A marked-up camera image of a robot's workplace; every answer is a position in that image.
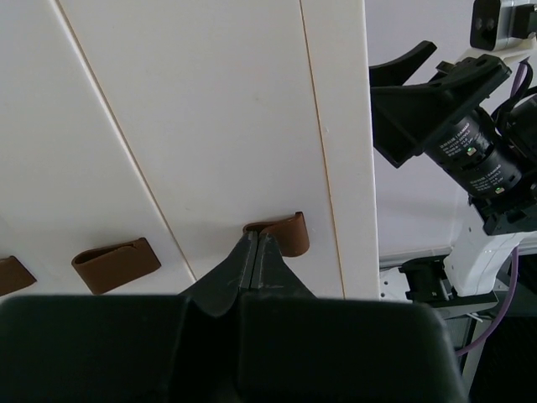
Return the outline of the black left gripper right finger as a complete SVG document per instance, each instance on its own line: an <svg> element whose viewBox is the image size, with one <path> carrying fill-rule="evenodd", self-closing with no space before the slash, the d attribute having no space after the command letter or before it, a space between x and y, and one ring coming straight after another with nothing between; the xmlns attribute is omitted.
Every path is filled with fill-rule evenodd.
<svg viewBox="0 0 537 403"><path fill-rule="evenodd" d="M315 298L284 262L279 244L270 234L258 236L258 248L249 290L263 296Z"/></svg>

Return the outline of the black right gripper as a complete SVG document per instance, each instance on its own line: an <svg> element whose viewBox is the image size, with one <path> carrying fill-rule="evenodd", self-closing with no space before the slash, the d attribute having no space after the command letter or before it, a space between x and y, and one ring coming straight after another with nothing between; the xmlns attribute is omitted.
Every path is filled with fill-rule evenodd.
<svg viewBox="0 0 537 403"><path fill-rule="evenodd" d="M499 58L482 55L434 81L407 86L436 50L423 40L399 58L369 67L373 145L396 168L439 143L511 75Z"/></svg>

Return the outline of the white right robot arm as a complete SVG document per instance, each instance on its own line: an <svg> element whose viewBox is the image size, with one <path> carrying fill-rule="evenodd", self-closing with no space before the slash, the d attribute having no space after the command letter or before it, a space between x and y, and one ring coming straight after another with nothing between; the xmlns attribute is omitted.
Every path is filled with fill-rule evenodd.
<svg viewBox="0 0 537 403"><path fill-rule="evenodd" d="M469 49L426 83L409 78L435 52L423 41L369 69L373 144L394 167L432 159L467 194L466 226L445 256L403 263L413 302L455 316L497 303L493 288L512 250L536 229L536 88L527 73L494 112L484 99L526 65L532 40L506 50Z"/></svg>

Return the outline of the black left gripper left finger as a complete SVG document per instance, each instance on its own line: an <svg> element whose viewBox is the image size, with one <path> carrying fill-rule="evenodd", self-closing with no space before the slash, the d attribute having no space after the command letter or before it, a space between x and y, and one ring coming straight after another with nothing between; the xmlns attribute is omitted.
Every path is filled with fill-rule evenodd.
<svg viewBox="0 0 537 403"><path fill-rule="evenodd" d="M258 248L255 232L243 234L230 254L194 285L180 293L209 317L222 317L250 283Z"/></svg>

